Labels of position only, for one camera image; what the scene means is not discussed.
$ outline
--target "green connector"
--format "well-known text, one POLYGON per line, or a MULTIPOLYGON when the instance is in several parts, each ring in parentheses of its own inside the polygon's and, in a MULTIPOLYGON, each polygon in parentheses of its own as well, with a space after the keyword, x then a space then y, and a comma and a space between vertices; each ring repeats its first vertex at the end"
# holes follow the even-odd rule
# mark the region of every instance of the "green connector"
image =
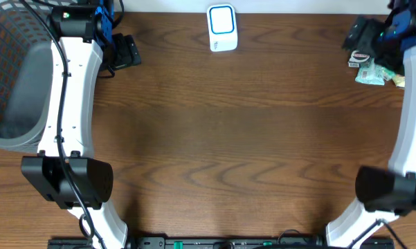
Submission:
POLYGON ((174 242, 174 249, 183 249, 183 242, 174 242))

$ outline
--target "brown wood surface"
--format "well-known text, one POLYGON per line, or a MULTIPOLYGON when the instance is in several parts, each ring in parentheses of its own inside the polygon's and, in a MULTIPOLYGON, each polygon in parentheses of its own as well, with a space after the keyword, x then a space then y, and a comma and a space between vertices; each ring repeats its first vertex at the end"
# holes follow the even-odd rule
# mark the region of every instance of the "brown wood surface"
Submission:
MULTIPOLYGON (((143 64, 97 81, 92 129, 132 230, 276 236, 340 215, 359 166, 386 168, 403 98, 354 82, 340 47, 355 18, 238 15, 238 49, 211 53, 203 14, 127 14, 118 31, 143 64)), ((0 248, 80 235, 21 175, 21 156, 0 150, 0 248)), ((416 248, 416 212, 393 228, 416 248)))

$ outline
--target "wooden tabletop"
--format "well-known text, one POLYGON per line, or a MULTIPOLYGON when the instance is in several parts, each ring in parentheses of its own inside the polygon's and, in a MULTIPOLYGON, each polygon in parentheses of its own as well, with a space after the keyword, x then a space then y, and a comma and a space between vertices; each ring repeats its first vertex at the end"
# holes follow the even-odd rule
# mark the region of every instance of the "wooden tabletop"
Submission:
MULTIPOLYGON (((354 81, 341 44, 355 16, 238 15, 238 48, 209 50, 203 14, 126 14, 141 66, 96 83, 96 158, 114 169, 136 234, 323 231, 354 199, 360 165, 386 168, 403 91, 354 81)), ((0 150, 0 248, 46 248, 78 221, 0 150)), ((416 248, 416 212, 392 224, 416 248)))

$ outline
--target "gray plastic basket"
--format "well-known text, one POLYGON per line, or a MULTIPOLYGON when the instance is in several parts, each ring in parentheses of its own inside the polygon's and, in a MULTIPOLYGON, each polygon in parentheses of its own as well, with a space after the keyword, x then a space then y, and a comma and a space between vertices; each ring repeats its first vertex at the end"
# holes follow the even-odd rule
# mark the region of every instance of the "gray plastic basket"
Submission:
MULTIPOLYGON (((50 10, 27 2, 42 18, 50 10)), ((46 31, 17 0, 0 0, 0 148, 37 152, 48 115, 52 70, 46 31)))

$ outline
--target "wood grain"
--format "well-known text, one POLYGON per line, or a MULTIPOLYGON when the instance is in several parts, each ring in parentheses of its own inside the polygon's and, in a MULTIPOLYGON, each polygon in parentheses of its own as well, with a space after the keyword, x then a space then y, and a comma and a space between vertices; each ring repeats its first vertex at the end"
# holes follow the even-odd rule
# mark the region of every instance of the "wood grain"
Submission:
MULTIPOLYGON (((354 82, 348 15, 238 15, 239 46, 211 53, 206 16, 129 13, 143 64, 98 80, 96 158, 130 228, 169 236, 321 232, 354 198, 360 165, 386 167, 403 91, 354 82)), ((0 150, 0 248, 45 248, 78 222, 0 150)), ((393 224, 416 248, 416 212, 393 224)))

